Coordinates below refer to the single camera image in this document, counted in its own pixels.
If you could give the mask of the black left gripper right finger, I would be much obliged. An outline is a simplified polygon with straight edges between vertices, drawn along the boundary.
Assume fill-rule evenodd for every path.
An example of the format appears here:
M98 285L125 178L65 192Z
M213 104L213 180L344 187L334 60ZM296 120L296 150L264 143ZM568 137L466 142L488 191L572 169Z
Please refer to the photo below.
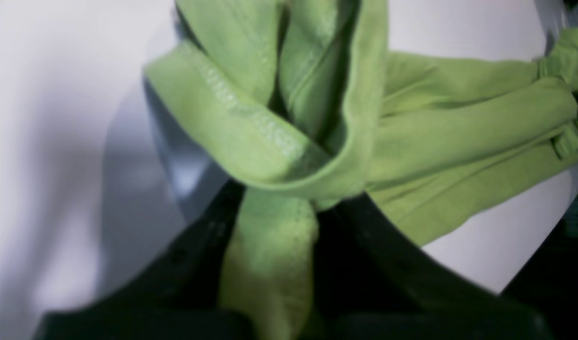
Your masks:
M316 217L311 340L552 340L541 314L434 261L368 195Z

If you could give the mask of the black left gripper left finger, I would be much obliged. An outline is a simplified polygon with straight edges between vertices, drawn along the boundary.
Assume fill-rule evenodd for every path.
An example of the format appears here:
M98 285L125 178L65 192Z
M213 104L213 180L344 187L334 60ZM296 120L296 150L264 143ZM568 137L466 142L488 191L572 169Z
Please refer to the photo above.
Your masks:
M92 305L45 316L36 340L254 340L250 320L217 306L221 264L245 192L228 181L142 273Z

